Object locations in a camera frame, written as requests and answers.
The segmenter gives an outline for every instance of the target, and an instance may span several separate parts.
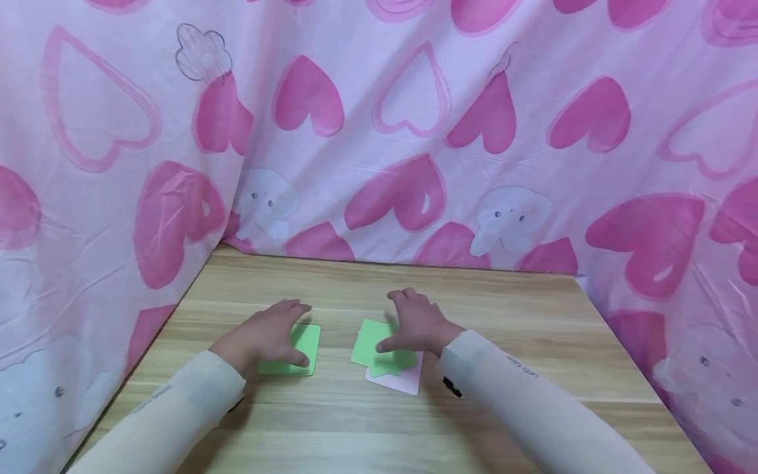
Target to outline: left hand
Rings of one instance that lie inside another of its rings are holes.
[[[310,305],[301,304],[300,300],[281,300],[250,316],[209,350],[243,377],[253,373],[264,360],[283,360],[294,366],[307,367],[310,361],[290,343],[290,332],[310,310]]]

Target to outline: pink card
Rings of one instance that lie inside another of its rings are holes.
[[[416,356],[418,362],[416,365],[410,369],[401,371],[400,375],[386,374],[379,375],[378,377],[371,377],[371,374],[369,373],[370,369],[367,368],[366,380],[407,394],[418,395],[418,383],[421,380],[421,359],[423,355],[423,352],[417,352]]]

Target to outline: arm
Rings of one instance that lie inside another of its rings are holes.
[[[258,362],[310,364],[290,343],[311,307],[283,300],[257,312],[179,370],[76,463],[69,474],[171,474],[242,400]]]
[[[392,291],[399,330],[377,352],[426,350],[443,374],[494,414],[519,447],[551,474],[654,474],[600,417],[544,377],[473,331],[448,321],[412,288]]]
[[[494,414],[544,472],[654,471],[637,451],[572,395],[473,331],[442,349],[440,367],[456,388]]]
[[[245,380],[205,351],[142,402],[69,474],[168,474],[240,400]]]

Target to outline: table surface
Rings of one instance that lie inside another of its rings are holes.
[[[413,286],[605,419],[660,474],[710,472],[573,278],[283,257],[216,249],[81,452],[248,315],[282,298],[313,305],[315,374],[250,387],[182,473],[537,472],[492,416],[444,388],[424,358],[417,397],[350,362],[363,319]]]

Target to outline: green card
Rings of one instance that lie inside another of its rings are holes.
[[[318,337],[321,326],[295,325],[290,334],[290,341],[297,350],[302,351],[311,361],[308,367],[298,367],[283,361],[266,361],[258,366],[260,375],[313,375],[316,367],[316,352],[318,352]]]
[[[352,349],[350,361],[361,366],[367,366],[371,377],[392,374],[399,375],[400,371],[416,365],[416,353],[410,350],[396,350],[379,354],[376,346],[379,341],[393,333],[392,325],[386,322],[364,319],[358,332],[356,346]]]

